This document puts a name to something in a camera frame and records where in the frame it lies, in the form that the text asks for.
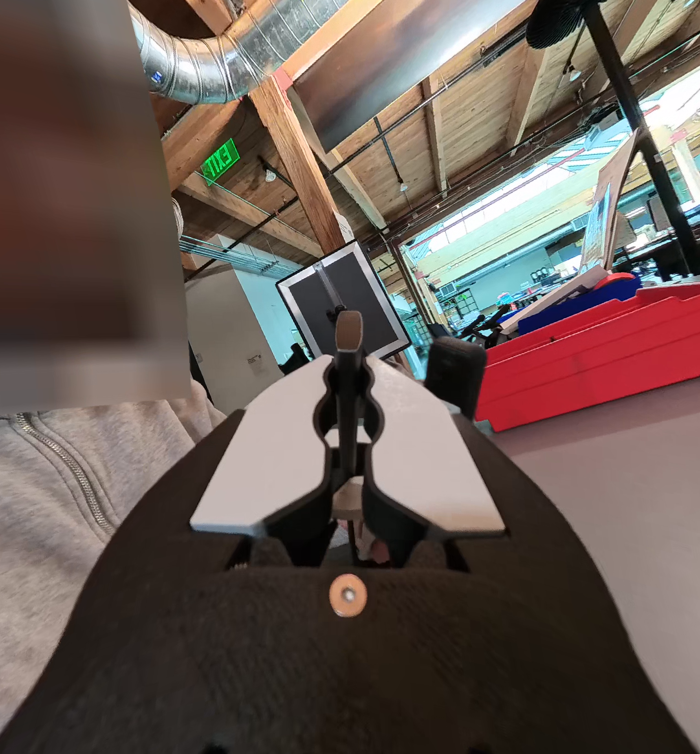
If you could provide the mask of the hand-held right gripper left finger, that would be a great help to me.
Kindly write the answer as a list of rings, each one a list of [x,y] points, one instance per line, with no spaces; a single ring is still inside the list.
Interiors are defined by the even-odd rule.
[[[321,423],[333,364],[320,356],[251,401],[190,518],[192,530],[273,538],[294,565],[321,564],[336,528]]]

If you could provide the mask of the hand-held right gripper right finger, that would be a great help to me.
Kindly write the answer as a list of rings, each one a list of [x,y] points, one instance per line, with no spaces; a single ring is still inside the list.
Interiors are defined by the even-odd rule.
[[[364,523],[395,567],[420,542],[496,538],[507,532],[466,438],[470,421],[452,414],[419,382],[366,359]]]

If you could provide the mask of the black white-framed panel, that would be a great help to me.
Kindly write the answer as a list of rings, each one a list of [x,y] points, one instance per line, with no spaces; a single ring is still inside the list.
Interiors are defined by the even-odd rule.
[[[339,314],[357,311],[363,348],[386,359],[412,342],[368,255],[357,242],[321,257],[275,285],[312,357],[334,355]]]

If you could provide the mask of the blue storage bin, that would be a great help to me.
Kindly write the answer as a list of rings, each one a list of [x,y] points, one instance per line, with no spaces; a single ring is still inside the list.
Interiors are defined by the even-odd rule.
[[[633,298],[641,287],[641,277],[635,273],[621,272],[608,275],[594,288],[521,319],[517,325],[517,333],[532,333],[613,300],[626,301]]]

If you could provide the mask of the large red storage bin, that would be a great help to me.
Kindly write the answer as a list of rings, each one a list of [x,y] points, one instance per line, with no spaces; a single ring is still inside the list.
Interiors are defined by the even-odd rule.
[[[700,281],[646,287],[487,350],[477,421],[503,431],[700,377]]]

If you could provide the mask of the white flat board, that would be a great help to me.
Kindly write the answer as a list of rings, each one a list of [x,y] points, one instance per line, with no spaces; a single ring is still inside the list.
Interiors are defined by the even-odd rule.
[[[604,269],[601,265],[595,265],[593,268],[577,274],[574,278],[571,278],[571,280],[553,288],[549,293],[520,309],[515,315],[505,320],[505,322],[500,325],[501,331],[508,335],[516,332],[518,324],[523,319],[531,317],[550,306],[565,301],[568,298],[582,295],[593,290],[600,281],[605,280],[609,275],[609,271]]]

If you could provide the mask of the grey fabric sleeve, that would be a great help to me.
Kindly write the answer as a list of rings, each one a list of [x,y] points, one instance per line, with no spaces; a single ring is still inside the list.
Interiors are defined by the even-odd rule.
[[[225,420],[191,397],[0,414],[0,732],[139,500]]]

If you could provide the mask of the tall cardboard board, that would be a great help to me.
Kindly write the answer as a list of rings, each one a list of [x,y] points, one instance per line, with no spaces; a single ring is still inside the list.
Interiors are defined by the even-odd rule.
[[[610,271],[616,251],[623,246],[618,205],[630,165],[639,151],[638,127],[600,170],[585,227],[579,274],[600,266]]]

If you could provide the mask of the green exit sign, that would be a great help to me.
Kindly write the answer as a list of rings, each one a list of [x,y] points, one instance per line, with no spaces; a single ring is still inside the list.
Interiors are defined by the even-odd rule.
[[[240,159],[238,148],[231,137],[206,158],[200,166],[200,174],[207,186],[211,186],[236,165]]]

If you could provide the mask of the black steel column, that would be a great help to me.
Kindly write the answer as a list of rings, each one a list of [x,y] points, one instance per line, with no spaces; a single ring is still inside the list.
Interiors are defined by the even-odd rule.
[[[649,175],[662,202],[667,218],[675,232],[684,260],[685,271],[700,275],[700,254],[693,230],[687,222],[668,175],[665,162],[649,131],[638,97],[628,79],[619,52],[603,19],[599,4],[590,2],[583,11],[585,24],[599,53],[600,62],[609,83],[632,130],[639,131],[638,146],[645,160]]]

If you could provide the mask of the black ceiling fan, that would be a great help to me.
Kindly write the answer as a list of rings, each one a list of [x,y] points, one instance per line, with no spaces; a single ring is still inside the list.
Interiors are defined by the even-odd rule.
[[[586,1],[538,1],[526,25],[526,41],[545,50],[571,35],[584,19]]]

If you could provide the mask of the silver spiral air duct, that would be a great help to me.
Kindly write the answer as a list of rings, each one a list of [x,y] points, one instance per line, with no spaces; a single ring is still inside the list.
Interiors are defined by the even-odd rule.
[[[221,35],[172,36],[128,3],[152,93],[189,105],[240,99],[276,72],[346,1],[258,1]]]

